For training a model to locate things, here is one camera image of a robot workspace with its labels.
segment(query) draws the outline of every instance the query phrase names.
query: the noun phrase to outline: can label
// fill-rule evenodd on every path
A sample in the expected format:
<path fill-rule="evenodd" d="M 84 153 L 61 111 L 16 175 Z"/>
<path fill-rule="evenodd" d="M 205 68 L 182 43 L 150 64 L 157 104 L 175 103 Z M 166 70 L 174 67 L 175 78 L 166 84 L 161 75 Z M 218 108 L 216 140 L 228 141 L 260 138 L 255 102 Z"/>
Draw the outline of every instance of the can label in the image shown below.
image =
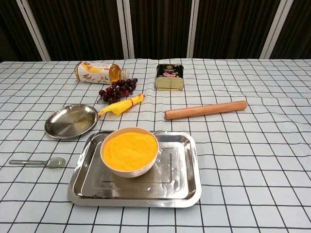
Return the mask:
<path fill-rule="evenodd" d="M 79 62 L 75 67 L 77 79 L 88 83 L 111 84 L 109 70 L 112 64 Z"/>
<path fill-rule="evenodd" d="M 182 65 L 160 64 L 157 66 L 157 77 L 183 78 Z"/>

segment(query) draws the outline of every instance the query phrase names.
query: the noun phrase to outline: grape bunch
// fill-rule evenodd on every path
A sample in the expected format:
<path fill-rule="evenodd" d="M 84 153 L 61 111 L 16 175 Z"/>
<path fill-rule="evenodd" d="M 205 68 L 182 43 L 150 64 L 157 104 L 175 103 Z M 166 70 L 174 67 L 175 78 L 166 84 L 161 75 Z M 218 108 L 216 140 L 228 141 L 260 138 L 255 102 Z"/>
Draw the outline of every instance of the grape bunch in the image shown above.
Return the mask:
<path fill-rule="evenodd" d="M 119 102 L 121 97 L 129 96 L 136 88 L 137 79 L 118 80 L 113 82 L 106 90 L 100 90 L 100 98 L 97 103 L 109 104 Z"/>

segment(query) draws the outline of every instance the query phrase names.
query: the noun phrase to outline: dark curtain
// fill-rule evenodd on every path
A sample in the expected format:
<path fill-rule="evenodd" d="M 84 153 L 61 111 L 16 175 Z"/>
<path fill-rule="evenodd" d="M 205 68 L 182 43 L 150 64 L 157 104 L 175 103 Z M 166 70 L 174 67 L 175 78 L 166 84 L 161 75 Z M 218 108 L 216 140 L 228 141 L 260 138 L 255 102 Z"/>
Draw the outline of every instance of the dark curtain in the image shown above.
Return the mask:
<path fill-rule="evenodd" d="M 191 0 L 130 0 L 135 58 L 187 56 Z"/>
<path fill-rule="evenodd" d="M 202 0 L 195 58 L 259 58 L 280 0 Z"/>
<path fill-rule="evenodd" d="M 270 58 L 311 58 L 310 0 L 293 1 Z"/>
<path fill-rule="evenodd" d="M 0 2 L 0 62 L 42 61 L 15 0 Z"/>
<path fill-rule="evenodd" d="M 115 0 L 28 0 L 52 60 L 123 59 Z"/>

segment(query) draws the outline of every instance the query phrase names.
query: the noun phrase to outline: bottle label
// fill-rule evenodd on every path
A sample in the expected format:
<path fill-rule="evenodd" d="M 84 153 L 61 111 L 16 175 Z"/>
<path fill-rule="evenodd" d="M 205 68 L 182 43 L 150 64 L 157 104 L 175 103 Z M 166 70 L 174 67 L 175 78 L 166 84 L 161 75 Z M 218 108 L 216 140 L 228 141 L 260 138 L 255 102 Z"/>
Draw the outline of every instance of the bottle label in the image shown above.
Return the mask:
<path fill-rule="evenodd" d="M 88 83 L 111 84 L 109 70 L 112 64 L 80 62 L 75 67 L 77 79 Z"/>

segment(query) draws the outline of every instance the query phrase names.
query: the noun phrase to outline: bottle cap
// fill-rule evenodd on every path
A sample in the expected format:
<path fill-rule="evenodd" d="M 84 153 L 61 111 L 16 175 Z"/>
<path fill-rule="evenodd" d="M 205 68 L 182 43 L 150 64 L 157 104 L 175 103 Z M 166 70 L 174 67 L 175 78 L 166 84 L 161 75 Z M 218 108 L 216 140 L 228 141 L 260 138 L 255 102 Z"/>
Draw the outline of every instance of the bottle cap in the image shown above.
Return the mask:
<path fill-rule="evenodd" d="M 128 72 L 127 69 L 122 69 L 121 70 L 121 77 L 122 80 L 127 80 L 130 78 L 130 72 Z"/>

